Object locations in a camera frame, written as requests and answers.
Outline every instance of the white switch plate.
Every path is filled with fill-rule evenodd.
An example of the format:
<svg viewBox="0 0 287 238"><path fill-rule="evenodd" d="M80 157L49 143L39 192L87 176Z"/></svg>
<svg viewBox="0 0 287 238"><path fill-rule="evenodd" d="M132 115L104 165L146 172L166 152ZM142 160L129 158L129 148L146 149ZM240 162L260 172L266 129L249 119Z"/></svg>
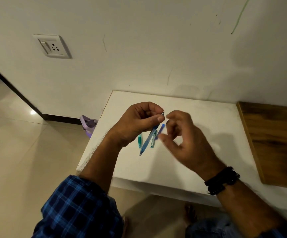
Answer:
<svg viewBox="0 0 287 238"><path fill-rule="evenodd" d="M42 52L47 57L71 58L69 55L69 51L60 36L33 34L33 37Z"/></svg>

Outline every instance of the tiled floor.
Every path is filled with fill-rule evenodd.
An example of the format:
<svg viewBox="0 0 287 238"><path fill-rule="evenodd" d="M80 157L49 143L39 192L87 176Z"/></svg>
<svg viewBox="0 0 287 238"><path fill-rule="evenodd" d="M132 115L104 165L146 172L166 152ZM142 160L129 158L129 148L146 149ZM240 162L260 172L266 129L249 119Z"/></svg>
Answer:
<svg viewBox="0 0 287 238"><path fill-rule="evenodd" d="M40 208L88 143L81 126L46 122L0 81L0 237L30 237ZM111 188L129 237L184 237L184 202ZM199 205L199 217L212 208Z"/></svg>

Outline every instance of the wood grain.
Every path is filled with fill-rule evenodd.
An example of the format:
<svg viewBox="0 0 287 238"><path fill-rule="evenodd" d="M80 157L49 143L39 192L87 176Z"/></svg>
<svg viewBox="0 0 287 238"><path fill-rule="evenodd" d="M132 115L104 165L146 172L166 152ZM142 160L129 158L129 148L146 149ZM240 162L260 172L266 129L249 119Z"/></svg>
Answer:
<svg viewBox="0 0 287 238"><path fill-rule="evenodd" d="M238 102L262 183L287 187L287 107Z"/></svg>

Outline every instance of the plaid pattern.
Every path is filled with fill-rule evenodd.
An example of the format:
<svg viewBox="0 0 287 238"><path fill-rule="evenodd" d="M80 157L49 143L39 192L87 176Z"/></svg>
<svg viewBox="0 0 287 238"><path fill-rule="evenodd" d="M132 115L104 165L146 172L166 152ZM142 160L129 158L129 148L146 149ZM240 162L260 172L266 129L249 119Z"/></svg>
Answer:
<svg viewBox="0 0 287 238"><path fill-rule="evenodd" d="M121 237L123 221L94 182L67 177L41 209L33 237Z"/></svg>

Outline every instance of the jeans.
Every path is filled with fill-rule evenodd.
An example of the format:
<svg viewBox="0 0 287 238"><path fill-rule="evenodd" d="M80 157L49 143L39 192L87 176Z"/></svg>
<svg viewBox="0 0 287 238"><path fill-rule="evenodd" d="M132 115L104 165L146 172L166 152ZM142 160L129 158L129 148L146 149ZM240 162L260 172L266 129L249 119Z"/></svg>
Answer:
<svg viewBox="0 0 287 238"><path fill-rule="evenodd" d="M185 238L241 238L242 235L228 215L197 221L185 230Z"/></svg>

